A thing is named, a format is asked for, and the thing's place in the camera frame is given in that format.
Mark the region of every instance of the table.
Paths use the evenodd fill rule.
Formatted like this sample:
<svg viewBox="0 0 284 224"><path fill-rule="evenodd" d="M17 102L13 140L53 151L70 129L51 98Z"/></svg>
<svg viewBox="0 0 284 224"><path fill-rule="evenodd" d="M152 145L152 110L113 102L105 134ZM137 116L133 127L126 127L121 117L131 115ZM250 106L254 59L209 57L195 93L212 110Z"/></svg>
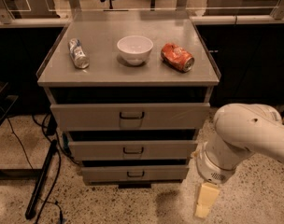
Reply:
<svg viewBox="0 0 284 224"><path fill-rule="evenodd" d="M116 44L127 35L153 41L143 65L119 56ZM69 57L73 37L90 56L86 69ZM194 55L190 72L163 63L167 42ZM185 11L90 11L71 22L38 84L86 183L181 181L219 82L215 69Z"/></svg>

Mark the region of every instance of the white bowl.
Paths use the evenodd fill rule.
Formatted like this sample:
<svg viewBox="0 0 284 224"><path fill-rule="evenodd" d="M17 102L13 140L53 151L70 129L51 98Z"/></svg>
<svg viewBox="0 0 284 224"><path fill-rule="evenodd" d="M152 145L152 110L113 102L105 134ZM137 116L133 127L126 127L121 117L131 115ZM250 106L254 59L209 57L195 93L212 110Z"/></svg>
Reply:
<svg viewBox="0 0 284 224"><path fill-rule="evenodd" d="M117 48L121 57L131 65L145 62L151 53L153 43L141 35L130 35L119 40Z"/></svg>

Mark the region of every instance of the black stand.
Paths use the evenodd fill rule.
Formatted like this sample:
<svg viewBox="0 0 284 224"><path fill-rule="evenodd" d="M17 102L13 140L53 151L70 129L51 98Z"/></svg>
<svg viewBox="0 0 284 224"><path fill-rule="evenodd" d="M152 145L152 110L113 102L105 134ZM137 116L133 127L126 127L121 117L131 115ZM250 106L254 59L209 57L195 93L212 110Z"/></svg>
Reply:
<svg viewBox="0 0 284 224"><path fill-rule="evenodd" d="M18 96L9 95L0 103L0 126L5 120L9 109L18 99ZM0 180L23 180L23 179L35 179L35 189L32 193L31 200L28 204L25 216L27 219L31 219L36 215L36 204L40 196L40 192L45 184L47 172L50 167L52 156L56 152L57 141L53 140L50 144L50 148L47 157L43 163L41 169L0 169Z"/></svg>

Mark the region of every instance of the power cord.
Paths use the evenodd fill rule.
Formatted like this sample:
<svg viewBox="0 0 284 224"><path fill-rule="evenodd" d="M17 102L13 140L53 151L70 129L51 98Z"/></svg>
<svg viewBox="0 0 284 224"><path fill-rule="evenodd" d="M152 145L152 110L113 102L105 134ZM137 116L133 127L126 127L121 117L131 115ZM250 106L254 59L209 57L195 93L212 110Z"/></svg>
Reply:
<svg viewBox="0 0 284 224"><path fill-rule="evenodd" d="M36 120L35 115L32 115L32 119L33 119L33 121L34 121L35 124L37 124L38 126L41 127L42 133L43 133L44 136L51 142L49 136L47 135L47 133L46 133L46 131L45 131L45 129L48 128L48 126L45 125L45 123L46 123L47 118L49 117L49 115L50 115L50 114L47 114L47 115L43 118L42 123L39 123L39 122ZM61 145L61 142L60 142L60 137L59 137L59 134L58 134L57 131L55 132L55 135L56 135L56 139L57 139L57 142L58 142L58 146L59 146L59 149L61 150L61 152L62 152L71 162L73 162L73 163L76 164L76 165L79 165L79 163L76 162L76 161L73 159L73 157L72 157L70 154L68 154L68 153L62 148L62 145Z"/></svg>
<svg viewBox="0 0 284 224"><path fill-rule="evenodd" d="M44 202L42 203L42 205L41 205L41 207L40 207L40 210L39 210L39 212L38 212L38 214L37 214L37 216L36 216L35 224L38 224L38 220L40 219L41 213L42 213L42 211L43 211L43 209L44 209L44 207L45 207L45 205L46 205L46 203L47 203L47 201L48 201L48 198L49 198L49 196L50 196L52 190L53 190L54 187L55 187L55 184L57 183L57 180L58 180L58 177L59 177L59 174L60 174L60 170L61 170L61 154L60 154L60 152L59 152L58 149L56 149L56 153L58 154L58 157L59 157L57 173L56 173L55 179L54 179L54 181L53 181L53 183L52 183L52 185L51 185L51 187L50 187L50 190L49 190L49 192L48 192L48 194L47 194L47 197L46 197L46 199L44 200ZM62 211L61 211L61 213L60 213L60 219L61 219L61 218L63 219L63 213L62 213Z"/></svg>
<svg viewBox="0 0 284 224"><path fill-rule="evenodd" d="M4 114L6 114L6 111L4 110L4 108L3 108L2 106L0 106L0 110L2 110L2 112L3 112ZM45 121L46 121L48 115L46 115L46 117L43 119L43 122L42 122L41 125L36 121L36 119L34 118L34 116L32 116L32 118L33 118L33 121L34 121L37 125L40 125L40 126L42 127L42 133L45 135L45 137L46 137L46 138L50 141L50 143L51 143L51 140L49 139L49 137L46 135L46 133L45 133L45 131L44 131L44 128L46 127L46 126L44 125L44 123L45 123ZM13 129L13 126L12 126L12 123L11 123L11 121L10 121L10 119L9 119L8 117L7 117L7 121L8 121L8 123L9 123L9 125L10 125L10 129L11 129L12 133L15 135L15 137L17 138L17 140L19 141L19 143L20 143L20 145L21 145L21 147L22 147L22 150L23 150L23 153L24 153L24 155L25 155L25 157L26 157L27 162L29 163L30 167L31 167L32 169L34 169L33 166L32 166L32 164L31 164L30 161L29 161L29 158L28 158L28 155L27 155L27 153L26 153L26 151L25 151L24 145L22 144L21 139L19 138L19 136L15 133L15 131L14 131L14 129ZM60 145L60 143L59 143L59 135L58 135L57 132L56 132L56 138L57 138L57 142L58 142L58 145L59 145L61 151L63 151L63 150L62 150L62 147L61 147L61 145ZM53 191L53 189L54 189L54 187L55 187L55 184L57 183L57 180L58 180L58 177L59 177L59 174L60 174L60 170L61 170L61 154L60 154L60 152L59 152L59 150L58 150L57 148L56 148L56 153L58 154L58 157L59 157L57 173L56 173L55 179L54 179L54 181L53 181L53 183L52 183L52 185L51 185L51 187L50 187L49 193L47 194L46 199L44 200L44 202L42 203L42 205L41 205L41 207L40 207L40 210L39 210L39 212L38 212L38 214L37 214L37 217L36 217L36 220L35 220L35 224L38 224L38 220L40 219L41 213L42 213L42 211L43 211L43 209L44 209L46 203L52 203L52 202L49 202L49 201L48 201L48 198L49 198L49 196L51 195L51 193L52 193L52 191ZM59 209L60 209L60 223L63 224L63 222L64 222L64 216L63 216L62 209L61 209L61 207L60 207L60 205L58 204L57 201L55 201L55 203L53 203L53 204L55 204L55 205L57 205L57 206L59 207Z"/></svg>
<svg viewBox="0 0 284 224"><path fill-rule="evenodd" d="M28 155L27 155L27 153L26 153L26 150L25 150L25 148L24 148L24 145L23 145L22 142L21 142L21 139L20 139L19 136L14 132L14 129L13 129L13 126L12 126L12 123L11 123L10 119L7 118L7 121L8 121L8 123L9 123L9 125L10 125L10 128L11 128L12 133L14 134L14 136L17 138L17 140L19 141L19 143L20 143L20 145L21 145L22 151L23 151L23 153L24 153L24 156L26 157L27 162L29 163L30 167L31 167L32 169L34 169L33 166L31 165L30 161L29 161L29 157L28 157Z"/></svg>
<svg viewBox="0 0 284 224"><path fill-rule="evenodd" d="M0 110L3 112L3 115L6 114L6 111L4 110L4 108L3 108L2 106L0 106ZM11 123L9 117L6 117L6 119L7 119L8 123L9 123L9 125L10 125L11 132L14 134L14 136L17 138L17 140L19 141L19 143L20 143L20 145L21 145L22 151L23 151L23 153L24 153L24 156L26 157L26 160L27 160L28 164L30 165L31 169L34 169L33 166L31 165L30 161L29 161L29 157L28 157L28 155L27 155L27 153L26 153L26 150L25 150L25 148L24 148L24 145L23 145L22 142L21 142L21 139L20 139L19 136L14 132L14 129L13 129L13 126L12 126L12 123Z"/></svg>

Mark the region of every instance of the drawer handle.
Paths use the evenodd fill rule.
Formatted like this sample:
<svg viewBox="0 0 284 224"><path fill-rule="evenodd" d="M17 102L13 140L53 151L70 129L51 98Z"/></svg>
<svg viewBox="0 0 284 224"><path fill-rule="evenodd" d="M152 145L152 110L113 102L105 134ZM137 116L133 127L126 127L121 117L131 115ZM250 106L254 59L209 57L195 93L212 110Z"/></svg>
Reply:
<svg viewBox="0 0 284 224"><path fill-rule="evenodd" d="M124 154L142 154L143 152L144 152L144 147L142 147L140 151L127 151L126 147L123 148Z"/></svg>
<svg viewBox="0 0 284 224"><path fill-rule="evenodd" d="M131 172L128 171L126 174L127 174L128 177L135 177L135 178L137 178L137 177L143 177L145 172L143 170L141 175L131 175Z"/></svg>
<svg viewBox="0 0 284 224"><path fill-rule="evenodd" d="M121 119L142 119L144 112L120 112Z"/></svg>

